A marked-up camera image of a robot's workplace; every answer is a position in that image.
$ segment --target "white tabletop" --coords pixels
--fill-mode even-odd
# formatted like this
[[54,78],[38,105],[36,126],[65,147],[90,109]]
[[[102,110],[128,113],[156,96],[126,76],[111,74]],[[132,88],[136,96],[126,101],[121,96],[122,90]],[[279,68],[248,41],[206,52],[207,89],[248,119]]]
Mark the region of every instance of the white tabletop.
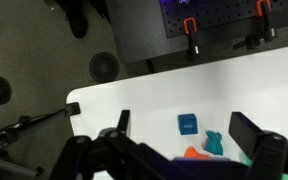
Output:
[[[95,139],[130,109],[131,138],[169,159],[188,146],[200,150],[213,130],[223,135],[224,156],[239,160],[228,134],[232,111],[288,138],[288,48],[76,89],[67,102],[81,107],[71,117],[74,135]],[[180,135],[177,115],[186,113],[197,116],[198,135]]]

